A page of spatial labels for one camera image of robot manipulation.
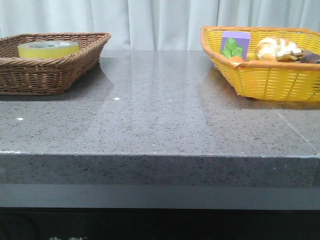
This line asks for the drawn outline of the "yellow tape roll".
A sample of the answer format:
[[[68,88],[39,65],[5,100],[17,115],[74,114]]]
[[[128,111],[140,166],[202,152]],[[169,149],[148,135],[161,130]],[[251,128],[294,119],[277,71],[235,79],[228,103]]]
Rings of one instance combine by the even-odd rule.
[[[80,45],[69,40],[42,40],[20,44],[17,49],[20,58],[57,59],[78,52]]]

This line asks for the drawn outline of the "white curtain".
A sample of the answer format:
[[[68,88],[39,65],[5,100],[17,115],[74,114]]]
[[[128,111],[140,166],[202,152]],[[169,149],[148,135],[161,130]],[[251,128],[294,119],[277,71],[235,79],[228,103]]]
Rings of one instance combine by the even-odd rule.
[[[320,29],[317,0],[3,0],[0,35],[107,32],[109,50],[199,51],[204,26]]]

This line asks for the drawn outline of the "toy carrot with green leaves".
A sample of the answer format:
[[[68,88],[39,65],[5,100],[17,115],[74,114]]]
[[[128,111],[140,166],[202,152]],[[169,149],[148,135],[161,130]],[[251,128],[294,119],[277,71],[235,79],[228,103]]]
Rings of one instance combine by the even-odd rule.
[[[226,40],[220,53],[231,62],[242,63],[245,61],[243,58],[243,48],[231,37]]]

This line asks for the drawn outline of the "purple block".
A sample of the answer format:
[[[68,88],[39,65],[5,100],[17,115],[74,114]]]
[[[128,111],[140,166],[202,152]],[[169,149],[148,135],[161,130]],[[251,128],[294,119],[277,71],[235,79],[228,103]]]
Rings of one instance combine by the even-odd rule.
[[[237,41],[237,44],[243,48],[242,56],[243,56],[243,59],[246,61],[248,50],[249,50],[249,45],[250,45],[250,41],[251,41],[250,33],[243,32],[243,31],[224,31],[222,33],[220,53],[221,53],[221,49],[223,49],[228,38],[235,39]]]

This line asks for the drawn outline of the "toy croissant bread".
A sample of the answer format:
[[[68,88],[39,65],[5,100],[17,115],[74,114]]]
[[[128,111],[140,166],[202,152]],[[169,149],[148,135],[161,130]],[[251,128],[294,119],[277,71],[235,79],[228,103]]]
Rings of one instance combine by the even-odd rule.
[[[268,62],[294,62],[302,55],[303,51],[297,43],[278,36],[262,39],[255,50],[257,60]]]

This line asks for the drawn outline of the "yellow woven basket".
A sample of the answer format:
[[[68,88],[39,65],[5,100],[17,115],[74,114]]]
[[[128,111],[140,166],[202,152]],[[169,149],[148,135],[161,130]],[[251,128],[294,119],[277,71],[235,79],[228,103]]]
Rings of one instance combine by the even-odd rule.
[[[308,28],[204,26],[201,29],[203,51],[217,66],[238,95],[260,100],[318,102],[320,100],[320,66],[311,63],[268,62],[250,60],[231,62],[220,53],[223,32],[250,34],[248,51],[269,36],[287,38],[306,50],[320,52],[320,33]]]

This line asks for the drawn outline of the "brown wicker basket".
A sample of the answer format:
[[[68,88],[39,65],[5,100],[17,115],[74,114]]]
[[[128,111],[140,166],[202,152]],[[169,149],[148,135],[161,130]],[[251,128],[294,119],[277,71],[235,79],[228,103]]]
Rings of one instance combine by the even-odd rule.
[[[22,33],[0,40],[1,95],[59,95],[100,60],[108,32]],[[20,58],[18,45],[35,41],[73,41],[79,51],[56,59]]]

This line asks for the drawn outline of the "dark brown toy item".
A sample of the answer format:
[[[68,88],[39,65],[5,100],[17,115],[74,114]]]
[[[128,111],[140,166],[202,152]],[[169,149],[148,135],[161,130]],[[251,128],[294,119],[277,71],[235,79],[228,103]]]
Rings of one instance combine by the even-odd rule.
[[[306,64],[320,63],[320,55],[308,49],[304,49],[302,50],[302,52],[291,51],[290,55],[293,57],[297,57],[297,61],[300,63],[306,63]]]

